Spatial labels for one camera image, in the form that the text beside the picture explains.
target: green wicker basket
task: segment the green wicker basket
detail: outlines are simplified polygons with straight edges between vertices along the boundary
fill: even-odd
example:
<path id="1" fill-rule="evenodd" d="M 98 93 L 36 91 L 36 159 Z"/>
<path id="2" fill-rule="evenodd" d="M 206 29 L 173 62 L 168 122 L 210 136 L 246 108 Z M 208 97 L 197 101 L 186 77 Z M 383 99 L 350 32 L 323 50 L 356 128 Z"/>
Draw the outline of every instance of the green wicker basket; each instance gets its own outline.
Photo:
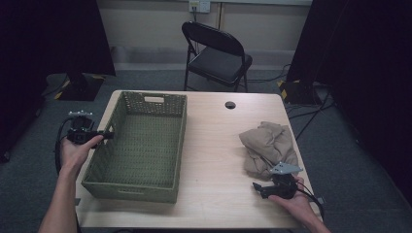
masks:
<path id="1" fill-rule="evenodd" d="M 82 185 L 96 198 L 176 203 L 187 96 L 122 91 Z"/>

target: electrical outlet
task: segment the electrical outlet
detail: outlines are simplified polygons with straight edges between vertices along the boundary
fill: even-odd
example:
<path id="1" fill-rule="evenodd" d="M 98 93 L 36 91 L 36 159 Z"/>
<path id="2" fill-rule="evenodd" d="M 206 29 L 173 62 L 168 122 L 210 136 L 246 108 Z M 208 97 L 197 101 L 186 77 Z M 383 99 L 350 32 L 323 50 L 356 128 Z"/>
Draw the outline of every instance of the electrical outlet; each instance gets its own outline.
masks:
<path id="1" fill-rule="evenodd" d="M 189 1 L 189 12 L 200 12 L 200 2 Z"/>
<path id="2" fill-rule="evenodd" d="M 201 1 L 200 2 L 200 12 L 201 13 L 210 13 L 210 2 Z"/>

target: black folding chair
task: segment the black folding chair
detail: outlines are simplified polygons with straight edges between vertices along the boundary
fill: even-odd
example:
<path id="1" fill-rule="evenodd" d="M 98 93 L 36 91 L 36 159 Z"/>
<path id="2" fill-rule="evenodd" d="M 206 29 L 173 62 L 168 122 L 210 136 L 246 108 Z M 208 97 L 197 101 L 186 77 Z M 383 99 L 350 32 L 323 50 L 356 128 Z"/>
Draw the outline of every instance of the black folding chair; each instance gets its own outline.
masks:
<path id="1" fill-rule="evenodd" d="M 252 65 L 252 57 L 244 52 L 236 38 L 227 32 L 193 21 L 185 22 L 182 31 L 189 43 L 184 90 L 196 90 L 188 85 L 191 71 L 225 86 L 234 86 L 234 91 L 237 91 L 243 77 L 245 91 L 248 92 L 246 73 Z M 202 51 L 197 51 L 198 44 L 204 46 Z"/>

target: chair backrest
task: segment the chair backrest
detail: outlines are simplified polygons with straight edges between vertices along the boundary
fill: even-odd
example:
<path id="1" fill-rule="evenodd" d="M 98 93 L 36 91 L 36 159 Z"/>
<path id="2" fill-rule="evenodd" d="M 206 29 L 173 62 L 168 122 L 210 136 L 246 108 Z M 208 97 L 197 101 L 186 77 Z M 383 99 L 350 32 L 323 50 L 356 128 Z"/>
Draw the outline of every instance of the chair backrest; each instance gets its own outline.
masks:
<path id="1" fill-rule="evenodd" d="M 194 41 L 233 55 L 244 56 L 245 54 L 243 46 L 236 38 L 214 27 L 194 21 L 187 21 L 182 25 L 182 31 L 191 46 L 191 41 Z"/>

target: human hand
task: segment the human hand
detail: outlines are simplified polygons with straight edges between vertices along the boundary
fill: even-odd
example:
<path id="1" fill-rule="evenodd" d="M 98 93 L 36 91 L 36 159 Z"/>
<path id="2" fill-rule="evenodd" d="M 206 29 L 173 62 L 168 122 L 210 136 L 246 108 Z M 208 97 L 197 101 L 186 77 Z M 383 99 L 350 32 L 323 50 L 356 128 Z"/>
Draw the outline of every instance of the human hand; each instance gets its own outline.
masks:
<path id="1" fill-rule="evenodd" d="M 86 162 L 88 152 L 103 139 L 97 135 L 83 145 L 76 145 L 67 138 L 61 141 L 61 171 L 69 172 L 78 177 L 83 164 Z"/>
<path id="2" fill-rule="evenodd" d="M 303 190 L 304 180 L 301 177 L 295 177 L 295 179 L 297 188 Z M 285 208 L 292 216 L 307 226 L 311 232 L 329 232 L 313 212 L 308 197 L 304 193 L 297 191 L 292 199 L 284 199 L 276 195 L 271 195 L 268 199 Z"/>
<path id="3" fill-rule="evenodd" d="M 301 177 L 294 178 L 297 181 L 297 188 L 303 190 L 304 180 Z M 308 197 L 299 191 L 296 192 L 292 199 L 284 199 L 276 195 L 271 195 L 268 199 L 288 210 L 291 215 L 300 221 L 315 214 L 309 205 Z"/>

